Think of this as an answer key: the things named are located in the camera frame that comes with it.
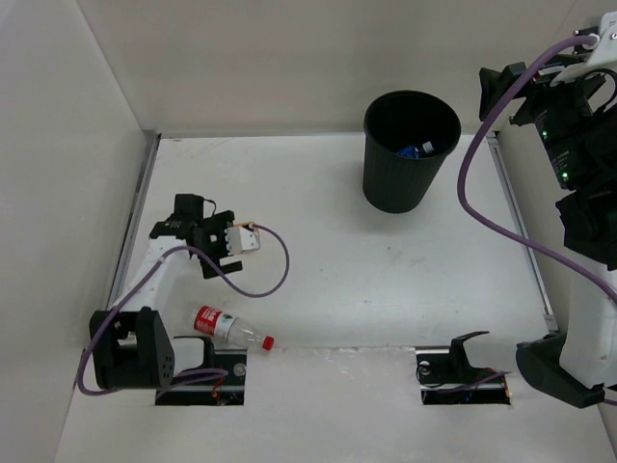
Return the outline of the blue label clear bottle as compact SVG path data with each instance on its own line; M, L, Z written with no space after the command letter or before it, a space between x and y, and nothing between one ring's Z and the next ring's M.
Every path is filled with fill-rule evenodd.
M409 145L399 150L397 154L404 158L419 159L433 155L436 150L436 145L433 142L427 141L420 146Z

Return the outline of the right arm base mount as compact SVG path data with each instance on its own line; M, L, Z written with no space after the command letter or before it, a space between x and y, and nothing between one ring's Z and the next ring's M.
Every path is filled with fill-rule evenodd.
M449 345L419 346L416 352L416 380L423 405L510 405L506 381L509 371L474 367L465 342L487 335L475 331L452 339Z

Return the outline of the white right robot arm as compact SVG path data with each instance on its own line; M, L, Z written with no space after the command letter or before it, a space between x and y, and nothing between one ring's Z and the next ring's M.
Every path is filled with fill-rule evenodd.
M479 71L482 124L461 165L457 196L464 211L485 227L578 274L572 285L567 332L519 343L516 363L532 388L586 408L603 403L606 391L616 388L616 98L611 96L597 109L589 104L590 97L616 73L597 68L568 82L551 82L559 71L577 63L574 57L557 55L542 67L516 63L503 70ZM579 261L497 225L467 199L471 159L493 121L514 98L523 104L510 123L535 126L555 178L568 193L555 207L564 229L564 246L579 255Z

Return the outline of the black ribbed plastic bin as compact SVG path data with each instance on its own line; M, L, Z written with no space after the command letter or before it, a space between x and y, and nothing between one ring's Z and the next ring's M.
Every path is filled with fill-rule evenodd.
M445 159L457 147L462 126L443 100L401 90L376 98L365 111L362 191L376 208L393 214L419 205ZM437 150L419 159L397 152L430 141Z

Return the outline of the red label clear bottle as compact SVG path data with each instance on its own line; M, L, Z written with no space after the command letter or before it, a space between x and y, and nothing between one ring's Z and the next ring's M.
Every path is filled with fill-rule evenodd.
M244 319L210 306L202 306L194 312L191 324L202 334L247 350L269 352L276 343L274 337L264 335Z

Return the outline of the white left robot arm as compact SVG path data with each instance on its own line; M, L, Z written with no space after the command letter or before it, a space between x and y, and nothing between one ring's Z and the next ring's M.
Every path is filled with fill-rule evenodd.
M240 262L222 265L230 256L227 229L235 215L226 210L204 215L206 199L177 194L171 215L155 223L148 251L134 279L109 311L90 319L91 344L85 359L103 394L116 390L162 390L184 372L195 384L206 384L216 373L216 360L202 337L172 339L162 314L180 270L193 256L205 255L205 279L242 269Z

